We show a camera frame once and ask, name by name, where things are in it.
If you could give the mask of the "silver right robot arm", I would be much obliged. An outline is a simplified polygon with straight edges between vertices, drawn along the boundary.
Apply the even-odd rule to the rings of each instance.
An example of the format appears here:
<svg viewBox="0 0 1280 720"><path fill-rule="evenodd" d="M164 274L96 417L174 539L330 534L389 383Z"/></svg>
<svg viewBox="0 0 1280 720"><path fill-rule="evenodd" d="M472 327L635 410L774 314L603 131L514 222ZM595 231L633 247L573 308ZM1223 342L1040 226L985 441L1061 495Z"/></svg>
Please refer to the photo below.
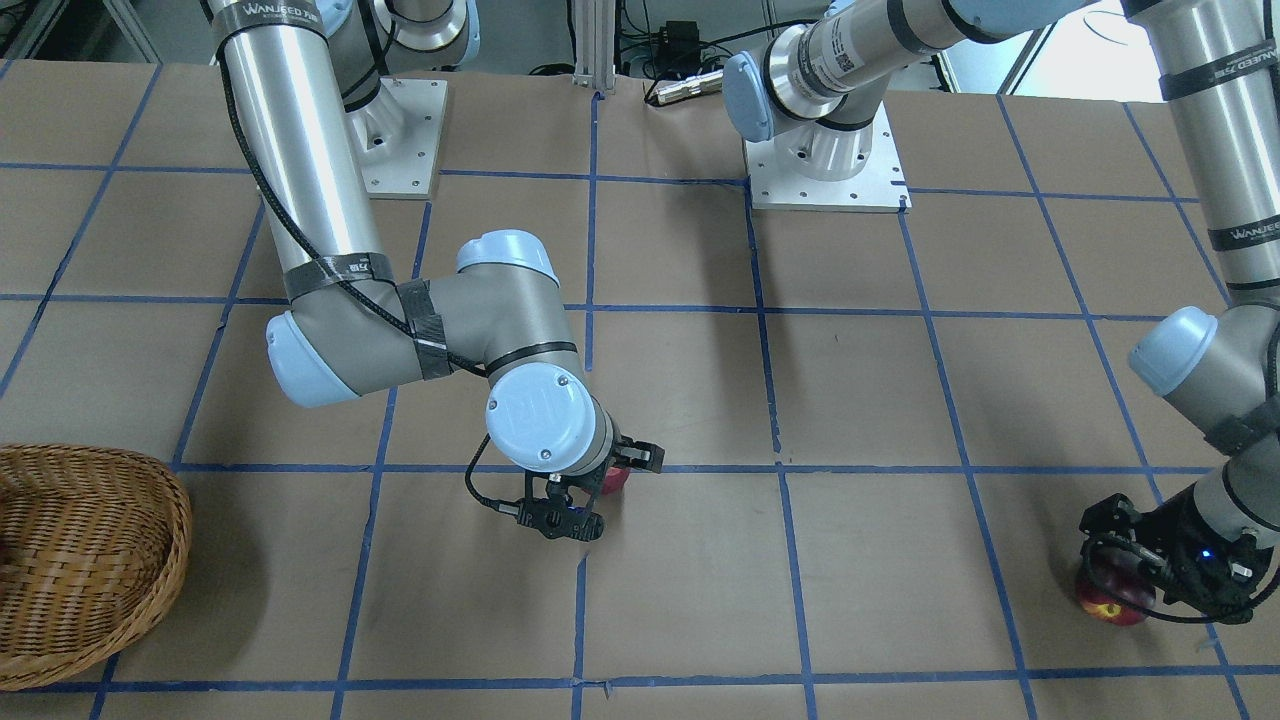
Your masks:
<svg viewBox="0 0 1280 720"><path fill-rule="evenodd" d="M415 38L387 50L390 29L451 28L462 51L463 1L204 1L230 131L265 206L287 305L265 327L283 395L321 407L428 380L483 382L462 402L489 447L563 480L657 471L658 445L630 438L594 397L577 320L544 243L526 231L483 231L445 269L422 254L431 204L404 205L367 168L407 161L424 187L433 152L410 145L411 118L390 82L417 65Z"/></svg>

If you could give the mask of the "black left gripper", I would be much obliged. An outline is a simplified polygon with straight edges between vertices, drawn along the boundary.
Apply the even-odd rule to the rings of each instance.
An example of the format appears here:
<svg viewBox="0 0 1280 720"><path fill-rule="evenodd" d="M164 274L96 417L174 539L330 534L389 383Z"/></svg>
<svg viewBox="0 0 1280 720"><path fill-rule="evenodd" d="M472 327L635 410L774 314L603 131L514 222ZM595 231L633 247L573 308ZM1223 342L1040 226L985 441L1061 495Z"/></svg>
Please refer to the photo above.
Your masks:
<svg viewBox="0 0 1280 720"><path fill-rule="evenodd" d="M1253 530L1224 539L1188 489L1149 512L1112 495L1083 512L1080 530L1087 570L1094 556L1128 561L1165 603L1185 603L1202 616L1249 616L1277 591L1276 578L1262 582L1274 550L1260 547Z"/></svg>

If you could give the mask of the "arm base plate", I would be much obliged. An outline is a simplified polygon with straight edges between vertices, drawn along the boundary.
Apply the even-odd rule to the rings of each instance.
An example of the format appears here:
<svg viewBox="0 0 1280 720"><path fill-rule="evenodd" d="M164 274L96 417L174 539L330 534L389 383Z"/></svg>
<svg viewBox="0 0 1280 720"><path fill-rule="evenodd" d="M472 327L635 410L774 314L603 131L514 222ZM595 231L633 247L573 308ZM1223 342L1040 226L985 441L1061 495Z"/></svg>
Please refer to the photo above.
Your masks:
<svg viewBox="0 0 1280 720"><path fill-rule="evenodd" d="M850 132L817 123L742 143L753 205L781 211L900 213L913 208L884 105Z"/></svg>
<svg viewBox="0 0 1280 720"><path fill-rule="evenodd" d="M443 79L384 78L369 104L346 114L371 199L431 197L447 100Z"/></svg>

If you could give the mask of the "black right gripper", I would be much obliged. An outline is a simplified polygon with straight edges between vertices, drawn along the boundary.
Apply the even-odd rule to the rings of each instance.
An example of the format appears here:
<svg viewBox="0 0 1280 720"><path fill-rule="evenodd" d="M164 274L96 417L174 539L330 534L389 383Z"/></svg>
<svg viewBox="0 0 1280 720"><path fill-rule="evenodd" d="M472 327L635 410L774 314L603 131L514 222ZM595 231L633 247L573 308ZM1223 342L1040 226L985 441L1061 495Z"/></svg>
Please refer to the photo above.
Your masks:
<svg viewBox="0 0 1280 720"><path fill-rule="evenodd" d="M627 436L618 436L602 462L586 471L564 474L562 478L563 483L571 488L584 489L590 496L599 496L600 483L609 465L628 466L631 471L662 473L664 460L666 450L662 446Z"/></svg>

